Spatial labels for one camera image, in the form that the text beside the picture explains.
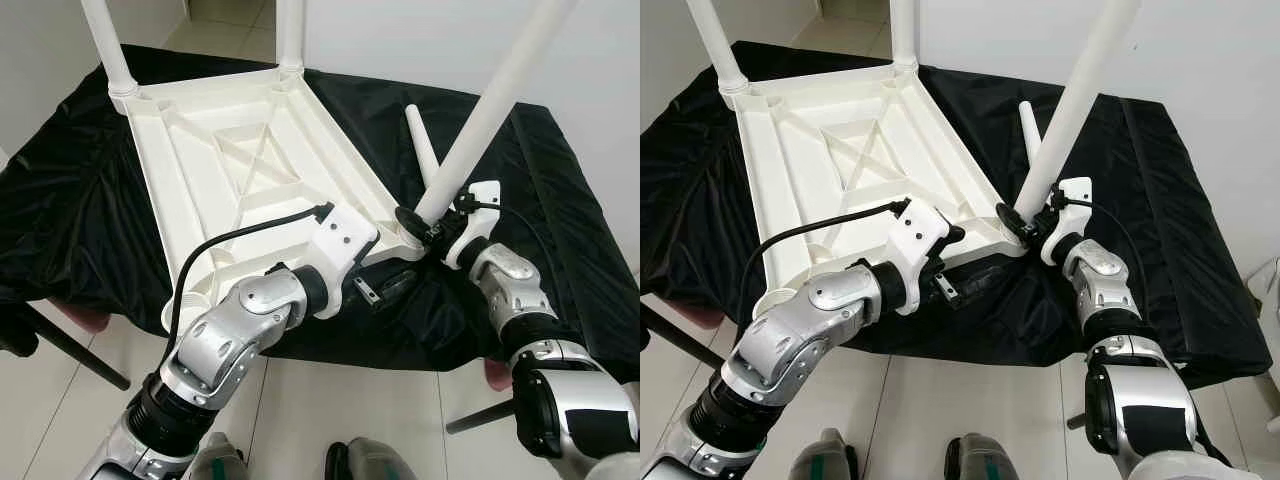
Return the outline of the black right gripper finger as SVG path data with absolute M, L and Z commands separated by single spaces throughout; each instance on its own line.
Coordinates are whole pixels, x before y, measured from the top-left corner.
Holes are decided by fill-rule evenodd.
M 416 211 L 410 207 L 397 206 L 394 215 L 397 223 L 408 236 L 415 238 L 421 244 L 428 244 L 430 242 L 433 237 L 433 228 L 425 223 L 425 220 L 422 220 Z
M 997 204 L 995 210 L 1001 224 L 1006 227 L 1019 241 L 1030 239 L 1030 225 L 1014 207 L 1006 204 Z

